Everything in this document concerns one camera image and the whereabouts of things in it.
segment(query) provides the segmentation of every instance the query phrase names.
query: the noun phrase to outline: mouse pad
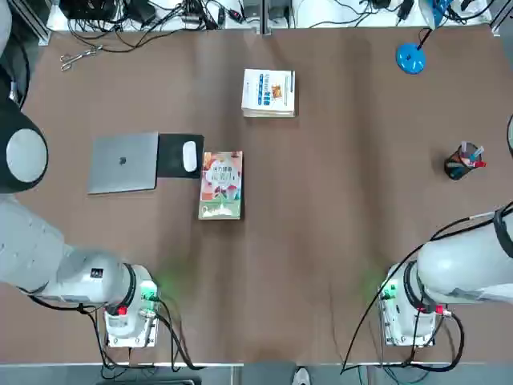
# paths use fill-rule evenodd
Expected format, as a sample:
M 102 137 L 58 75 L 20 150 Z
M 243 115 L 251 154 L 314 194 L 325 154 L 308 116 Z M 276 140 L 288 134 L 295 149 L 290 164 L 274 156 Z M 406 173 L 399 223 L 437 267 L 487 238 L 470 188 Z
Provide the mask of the mouse pad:
M 196 143 L 196 162 L 198 167 L 193 172 L 187 172 L 184 168 L 184 143 L 192 141 Z M 157 155 L 158 178 L 190 178 L 200 179 L 201 165 L 203 163 L 202 135 L 193 134 L 160 134 L 159 151 Z

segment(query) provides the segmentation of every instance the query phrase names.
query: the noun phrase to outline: book cover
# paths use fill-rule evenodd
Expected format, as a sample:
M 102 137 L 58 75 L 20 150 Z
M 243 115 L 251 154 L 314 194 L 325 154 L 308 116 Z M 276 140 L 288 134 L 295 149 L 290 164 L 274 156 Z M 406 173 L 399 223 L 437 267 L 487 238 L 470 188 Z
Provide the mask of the book cover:
M 244 71 L 242 110 L 247 117 L 294 117 L 294 71 Z
M 206 152 L 201 170 L 200 219 L 240 219 L 242 151 Z

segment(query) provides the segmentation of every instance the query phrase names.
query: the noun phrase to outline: brown table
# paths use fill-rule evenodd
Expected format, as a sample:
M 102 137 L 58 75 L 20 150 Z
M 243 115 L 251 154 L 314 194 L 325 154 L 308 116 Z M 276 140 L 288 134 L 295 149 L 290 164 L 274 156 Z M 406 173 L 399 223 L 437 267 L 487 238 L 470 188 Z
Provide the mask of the brown table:
M 25 107 L 46 134 L 50 167 L 19 199 L 68 243 L 149 268 L 180 305 L 195 362 L 335 363 L 333 334 L 344 354 L 394 261 L 442 225 L 505 204 L 513 191 L 505 131 L 513 81 L 500 41 L 485 26 L 437 30 L 426 69 L 409 76 L 394 53 L 417 33 L 177 34 L 84 59 L 67 73 L 59 56 L 83 46 L 54 35 Z M 242 117 L 248 67 L 296 71 L 296 119 Z M 207 150 L 244 150 L 244 220 L 198 221 L 197 180 L 89 197 L 92 140 L 144 131 L 195 132 Z M 489 167 L 452 182 L 441 161 L 461 140 L 484 145 Z M 85 317 L 38 308 L 5 285 L 0 306 L 1 362 L 99 362 Z M 513 308 L 457 311 L 465 361 L 513 359 Z M 359 334 L 352 362 L 378 361 L 376 319 Z M 144 359 L 168 362 L 167 338 L 162 332 Z M 386 361 L 405 354 L 385 353 Z M 419 359 L 450 361 L 447 337 Z

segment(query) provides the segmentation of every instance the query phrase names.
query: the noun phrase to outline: laptop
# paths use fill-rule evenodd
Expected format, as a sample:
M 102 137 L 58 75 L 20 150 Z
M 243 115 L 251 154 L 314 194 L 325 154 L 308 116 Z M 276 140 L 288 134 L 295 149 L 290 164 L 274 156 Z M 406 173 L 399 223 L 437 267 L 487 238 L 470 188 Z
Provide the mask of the laptop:
M 158 147 L 158 132 L 96 139 L 93 143 L 87 193 L 154 189 Z

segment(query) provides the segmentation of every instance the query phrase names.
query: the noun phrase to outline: white book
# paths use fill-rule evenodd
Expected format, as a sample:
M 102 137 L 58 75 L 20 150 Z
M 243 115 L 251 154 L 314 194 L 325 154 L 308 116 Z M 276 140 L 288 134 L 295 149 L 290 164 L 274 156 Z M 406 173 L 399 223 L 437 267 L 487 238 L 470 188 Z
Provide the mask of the white book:
M 242 112 L 254 118 L 295 116 L 295 71 L 244 70 Z

